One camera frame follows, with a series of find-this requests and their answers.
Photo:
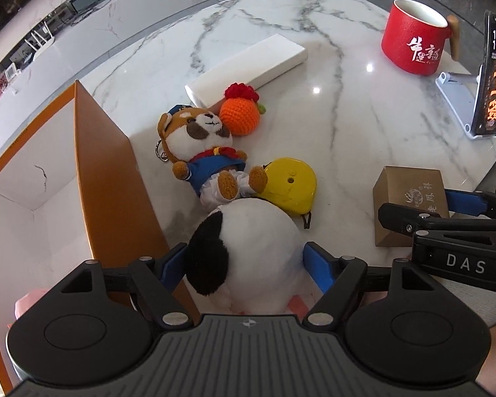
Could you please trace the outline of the white rectangular box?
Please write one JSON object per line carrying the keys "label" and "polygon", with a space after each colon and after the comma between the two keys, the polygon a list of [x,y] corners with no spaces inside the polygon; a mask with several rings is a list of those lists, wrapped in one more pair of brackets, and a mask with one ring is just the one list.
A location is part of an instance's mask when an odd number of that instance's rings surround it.
{"label": "white rectangular box", "polygon": [[255,90],[304,63],[307,49],[281,34],[274,34],[209,69],[184,86],[190,102],[202,109],[217,110],[233,83]]}

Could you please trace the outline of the smartphone with lit screen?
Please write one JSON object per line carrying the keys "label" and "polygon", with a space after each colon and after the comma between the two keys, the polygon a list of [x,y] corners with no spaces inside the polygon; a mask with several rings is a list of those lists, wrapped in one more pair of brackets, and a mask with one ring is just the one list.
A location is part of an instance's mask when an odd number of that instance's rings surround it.
{"label": "smartphone with lit screen", "polygon": [[485,12],[485,52],[471,134],[496,135],[496,14]]}

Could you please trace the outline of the orange white storage box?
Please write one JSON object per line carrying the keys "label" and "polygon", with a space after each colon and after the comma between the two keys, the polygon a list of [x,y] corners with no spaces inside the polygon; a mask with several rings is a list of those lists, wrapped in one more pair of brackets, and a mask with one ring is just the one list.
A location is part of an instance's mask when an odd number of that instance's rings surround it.
{"label": "orange white storage box", "polygon": [[79,82],[0,157],[0,386],[18,377],[6,349],[16,302],[85,260],[123,267],[168,252],[128,136]]}

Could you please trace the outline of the yellow tape measure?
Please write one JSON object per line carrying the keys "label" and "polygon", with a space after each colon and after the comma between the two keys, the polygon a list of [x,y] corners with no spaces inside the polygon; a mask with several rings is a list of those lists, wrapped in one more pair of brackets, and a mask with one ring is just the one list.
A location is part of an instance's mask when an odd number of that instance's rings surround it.
{"label": "yellow tape measure", "polygon": [[301,218],[309,230],[317,179],[312,168],[302,160],[275,159],[263,166],[268,177],[267,185],[257,198],[271,202],[290,217]]}

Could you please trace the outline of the brown dog plush toy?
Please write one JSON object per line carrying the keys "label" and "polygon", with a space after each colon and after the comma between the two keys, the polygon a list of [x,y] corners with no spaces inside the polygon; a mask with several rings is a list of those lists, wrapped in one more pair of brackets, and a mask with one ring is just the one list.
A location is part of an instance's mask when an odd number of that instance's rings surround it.
{"label": "brown dog plush toy", "polygon": [[264,168],[246,168],[247,155],[210,110],[176,105],[160,116],[157,131],[175,178],[190,184],[205,211],[260,194],[268,184]]}

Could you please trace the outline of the black and white plush ball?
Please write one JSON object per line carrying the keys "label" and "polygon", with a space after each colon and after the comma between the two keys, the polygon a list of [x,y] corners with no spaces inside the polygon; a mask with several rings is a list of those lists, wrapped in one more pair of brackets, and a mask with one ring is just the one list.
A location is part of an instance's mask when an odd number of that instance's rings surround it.
{"label": "black and white plush ball", "polygon": [[185,277],[219,309],[279,315],[300,292],[304,242],[280,208],[257,198],[219,206],[185,249]]}

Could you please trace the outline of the orange crocheted tangerine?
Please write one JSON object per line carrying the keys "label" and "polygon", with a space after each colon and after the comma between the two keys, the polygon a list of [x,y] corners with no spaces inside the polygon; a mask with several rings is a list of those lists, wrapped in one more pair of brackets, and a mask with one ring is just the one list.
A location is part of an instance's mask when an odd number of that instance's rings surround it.
{"label": "orange crocheted tangerine", "polygon": [[247,136],[259,125],[266,107],[256,90],[245,83],[232,83],[224,92],[219,118],[234,136]]}

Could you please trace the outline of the white phone stand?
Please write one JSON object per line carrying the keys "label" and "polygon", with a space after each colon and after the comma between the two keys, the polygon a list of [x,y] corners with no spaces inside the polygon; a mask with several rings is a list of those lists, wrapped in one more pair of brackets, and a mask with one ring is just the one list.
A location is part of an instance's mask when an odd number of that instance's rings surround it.
{"label": "white phone stand", "polygon": [[434,81],[467,138],[471,140],[496,137],[476,134],[473,127],[477,116],[480,74],[442,72]]}

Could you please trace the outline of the brown cardboard tea box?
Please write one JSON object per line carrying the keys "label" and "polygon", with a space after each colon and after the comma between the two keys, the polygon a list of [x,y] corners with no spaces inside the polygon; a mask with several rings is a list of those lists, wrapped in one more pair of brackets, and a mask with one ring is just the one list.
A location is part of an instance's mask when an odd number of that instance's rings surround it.
{"label": "brown cardboard tea box", "polygon": [[442,174],[439,169],[385,166],[374,188],[374,238],[381,247],[411,246],[410,237],[385,229],[378,209],[386,202],[450,217]]}

